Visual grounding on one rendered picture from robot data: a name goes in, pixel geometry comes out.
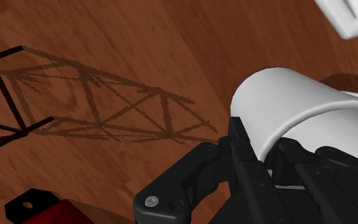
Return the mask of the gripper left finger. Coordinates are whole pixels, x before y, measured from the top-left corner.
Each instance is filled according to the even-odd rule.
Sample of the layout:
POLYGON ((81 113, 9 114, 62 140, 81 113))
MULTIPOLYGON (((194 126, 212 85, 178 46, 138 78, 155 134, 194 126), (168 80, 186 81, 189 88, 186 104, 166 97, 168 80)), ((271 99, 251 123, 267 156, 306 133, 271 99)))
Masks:
POLYGON ((230 197, 209 224, 291 224, 239 117, 217 144, 200 143, 134 197, 135 224, 191 224, 193 210, 223 182, 230 197))

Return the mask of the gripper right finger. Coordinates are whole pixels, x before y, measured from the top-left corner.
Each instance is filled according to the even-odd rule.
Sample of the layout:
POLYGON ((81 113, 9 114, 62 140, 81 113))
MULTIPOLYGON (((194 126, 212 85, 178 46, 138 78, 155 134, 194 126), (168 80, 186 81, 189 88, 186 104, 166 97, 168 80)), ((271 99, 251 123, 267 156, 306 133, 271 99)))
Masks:
POLYGON ((358 224, 358 158, 322 146, 311 153, 282 138, 265 158, 279 186, 303 186, 319 209, 321 224, 358 224))

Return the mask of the white curved rounded object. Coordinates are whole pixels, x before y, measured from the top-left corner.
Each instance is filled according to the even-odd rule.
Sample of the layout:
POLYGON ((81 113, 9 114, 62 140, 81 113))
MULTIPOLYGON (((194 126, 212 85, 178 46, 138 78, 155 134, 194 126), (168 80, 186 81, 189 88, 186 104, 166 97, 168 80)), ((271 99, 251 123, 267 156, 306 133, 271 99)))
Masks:
POLYGON ((315 152, 331 146, 358 158, 358 93, 342 92, 292 69, 271 67, 246 78, 233 94, 257 158, 286 137, 315 152))

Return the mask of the red robot stand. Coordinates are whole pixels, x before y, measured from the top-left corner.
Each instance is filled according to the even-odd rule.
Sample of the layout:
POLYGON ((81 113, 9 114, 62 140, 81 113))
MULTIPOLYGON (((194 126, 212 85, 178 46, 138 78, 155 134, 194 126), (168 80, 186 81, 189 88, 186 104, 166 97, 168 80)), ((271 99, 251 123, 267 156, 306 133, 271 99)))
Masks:
POLYGON ((95 224, 67 199, 31 188, 4 205, 13 224, 95 224))

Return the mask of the white box-shaped fixture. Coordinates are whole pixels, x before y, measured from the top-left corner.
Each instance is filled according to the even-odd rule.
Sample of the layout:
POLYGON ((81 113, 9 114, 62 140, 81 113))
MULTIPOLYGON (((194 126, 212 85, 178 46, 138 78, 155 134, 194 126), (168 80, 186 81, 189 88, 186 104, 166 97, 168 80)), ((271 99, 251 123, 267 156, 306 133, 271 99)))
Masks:
POLYGON ((358 0, 314 0, 342 39, 358 37, 358 0))

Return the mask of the black metal bar frame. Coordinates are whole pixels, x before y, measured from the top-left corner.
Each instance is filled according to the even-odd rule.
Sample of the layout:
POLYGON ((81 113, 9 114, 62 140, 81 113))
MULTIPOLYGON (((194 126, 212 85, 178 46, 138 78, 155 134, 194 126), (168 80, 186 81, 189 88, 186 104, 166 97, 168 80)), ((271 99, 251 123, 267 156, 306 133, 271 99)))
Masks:
MULTIPOLYGON (((16 46, 4 51, 0 52, 0 59, 5 58, 9 55, 13 55, 14 53, 20 52, 22 51, 24 48, 23 46, 16 46)), ((0 91, 5 99, 5 101, 7 102, 7 105, 10 109, 10 111, 12 112, 16 122, 19 125, 19 128, 13 128, 13 127, 9 127, 3 124, 0 124, 0 130, 6 130, 6 131, 10 131, 12 132, 12 134, 8 135, 8 136, 0 136, 0 147, 15 141, 17 139, 23 138, 25 136, 27 136, 29 133, 31 133, 32 131, 42 127, 43 125, 46 125, 47 123, 50 123, 53 121, 53 117, 47 117, 39 122, 36 122, 30 126, 26 126, 26 124, 24 123, 24 120, 20 114, 20 112, 18 111, 18 108, 16 107, 13 98, 11 97, 11 94, 9 93, 7 86, 5 85, 2 76, 0 74, 0 91)))

